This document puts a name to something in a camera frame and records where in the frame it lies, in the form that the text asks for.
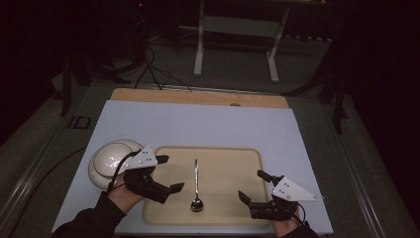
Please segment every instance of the hand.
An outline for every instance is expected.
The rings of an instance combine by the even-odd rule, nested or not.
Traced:
[[[144,198],[129,191],[124,183],[124,174],[122,174],[120,179],[114,185],[115,188],[109,192],[108,198],[127,214],[134,205]]]
[[[296,210],[294,214],[299,217],[299,210]],[[274,229],[275,237],[282,237],[300,226],[299,222],[294,217],[285,221],[271,221],[271,225]]]

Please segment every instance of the spoon handle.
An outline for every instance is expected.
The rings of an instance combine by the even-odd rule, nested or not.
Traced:
[[[195,196],[198,198],[198,160],[195,160]]]

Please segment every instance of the dark background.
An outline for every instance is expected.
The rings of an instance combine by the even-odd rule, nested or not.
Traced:
[[[78,50],[97,60],[130,54],[127,43],[134,18],[127,13],[132,12],[125,11],[127,5],[119,5],[117,12],[102,9],[100,14],[110,16],[104,23],[98,19],[98,2],[1,3],[0,145],[54,94],[51,78],[61,72],[62,59],[68,52]],[[144,2],[149,7],[146,19],[170,38],[176,38],[178,25],[197,24],[198,1]],[[353,96],[391,178],[420,227],[420,193],[416,187],[420,179],[420,8],[415,1],[360,5],[366,10],[356,15],[344,15],[336,9],[295,7],[284,35],[300,36],[302,41],[307,37],[334,40],[322,66],[335,73],[336,79],[348,78],[346,92]],[[213,6],[212,11],[220,11],[220,4]],[[269,17],[271,11],[254,14]],[[125,38],[117,40],[115,35]]]

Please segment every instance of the spoon bowl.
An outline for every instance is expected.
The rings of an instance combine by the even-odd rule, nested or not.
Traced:
[[[191,202],[191,210],[194,212],[200,212],[203,210],[204,204],[200,198],[194,198]]]

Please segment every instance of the cable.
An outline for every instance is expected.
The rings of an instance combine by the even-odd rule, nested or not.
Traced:
[[[302,223],[305,223],[305,221],[306,221],[306,211],[305,211],[305,208],[303,208],[303,206],[300,203],[297,203],[297,204],[300,206],[300,208],[302,208],[302,211],[303,211],[303,220],[302,220]]]
[[[9,233],[9,238],[10,237],[13,237],[13,234],[15,233],[15,231],[16,231],[16,229],[18,228],[18,225],[19,225],[19,223],[21,222],[21,220],[22,220],[22,218],[23,218],[23,216],[24,216],[24,214],[25,214],[25,211],[26,211],[26,209],[28,208],[28,206],[29,206],[29,204],[30,204],[30,202],[31,202],[31,200],[32,200],[32,198],[34,197],[34,195],[35,195],[35,193],[37,192],[37,190],[38,190],[38,188],[40,188],[40,186],[41,186],[41,184],[43,183],[43,181],[50,175],[50,173],[53,171],[53,170],[55,170],[59,165],[61,165],[63,162],[65,162],[68,158],[70,158],[70,157],[72,157],[72,156],[74,156],[74,155],[76,155],[77,153],[79,153],[79,152],[81,152],[81,151],[83,151],[84,149],[86,149],[86,146],[84,146],[84,147],[82,147],[82,148],[80,148],[80,149],[78,149],[78,150],[76,150],[76,151],[74,151],[74,152],[72,152],[71,154],[69,154],[69,155],[67,155],[66,157],[64,157],[64,158],[62,158],[60,161],[58,161],[58,163],[56,163],[53,167],[51,167],[47,172],[46,172],[46,174],[40,179],[40,181],[38,182],[38,184],[34,187],[34,189],[33,189],[33,191],[32,191],[32,193],[31,193],[31,195],[29,196],[29,198],[28,198],[28,200],[26,201],[26,204],[25,204],[25,206],[24,206],[24,208],[22,209],[22,211],[21,211],[21,213],[20,213],[20,215],[19,215],[19,217],[18,217],[18,220],[16,221],[16,223],[15,223],[15,225],[13,226],[13,228],[12,228],[12,230],[10,231],[10,233]]]
[[[140,151],[141,150],[138,150],[136,152],[131,152],[120,161],[120,163],[118,164],[117,170],[115,170],[114,175],[112,176],[112,179],[108,184],[108,188],[107,188],[107,191],[106,191],[107,194],[109,194],[109,192],[111,192],[111,190],[113,190],[115,180],[117,179],[117,176],[118,176],[118,171],[123,166],[124,162],[127,161],[127,159],[129,159],[130,157],[136,156]]]
[[[152,50],[152,48],[150,48],[149,46],[147,46],[147,48],[149,49],[149,50],[151,50],[152,51],[152,59],[151,59],[151,61],[150,61],[150,63],[147,63],[147,59],[146,59],[146,57],[145,57],[145,63],[146,63],[146,69],[142,72],[142,74],[140,74],[140,76],[139,76],[139,78],[137,79],[137,81],[136,81],[136,84],[135,84],[135,86],[134,86],[134,88],[137,88],[137,86],[139,85],[139,83],[140,83],[140,80],[143,78],[143,76],[145,75],[145,73],[149,70],[150,72],[152,72],[151,70],[150,70],[150,65],[154,62],[154,60],[155,60],[155,56],[156,56],[156,54],[155,54],[155,51],[154,50]]]
[[[153,53],[153,56],[154,56],[154,59],[155,59],[155,55],[156,55],[156,53],[155,53],[155,51],[151,48],[151,47],[149,47],[148,46],[148,49]],[[171,79],[174,79],[174,80],[176,80],[176,81],[178,81],[179,83],[181,83],[181,84],[183,84],[186,88],[188,88],[188,90],[189,91],[192,91],[191,90],[191,88],[189,88],[189,86],[188,86],[188,84],[186,84],[185,82],[183,82],[182,80],[180,80],[180,79],[178,79],[178,78],[176,78],[176,77],[174,77],[174,76],[172,76],[172,73],[170,73],[169,71],[167,71],[167,70],[162,70],[162,69],[159,69],[159,68],[157,68],[156,66],[154,66],[153,65],[153,61],[151,61],[149,64],[148,64],[149,66],[151,66],[151,67],[153,67],[154,69],[156,69],[158,72],[160,72],[161,74],[163,74],[163,75],[165,75],[165,76],[167,76],[168,77],[168,79],[162,84],[162,86],[160,86],[160,85],[158,85],[159,86],[159,88],[160,88],[160,90],[162,90],[162,88],[171,80]]]

